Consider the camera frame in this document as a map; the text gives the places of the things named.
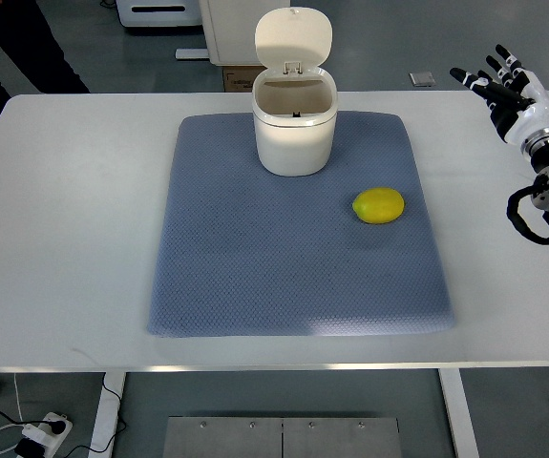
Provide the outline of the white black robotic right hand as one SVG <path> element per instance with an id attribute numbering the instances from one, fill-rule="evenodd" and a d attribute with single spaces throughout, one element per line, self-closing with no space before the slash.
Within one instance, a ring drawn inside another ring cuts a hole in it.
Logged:
<path id="1" fill-rule="evenodd" d="M 450 75 L 484 99 L 498 136 L 531 155 L 540 144 L 549 143 L 549 95 L 538 77 L 502 45 L 486 63 L 495 72 L 470 73 L 458 67 Z"/>

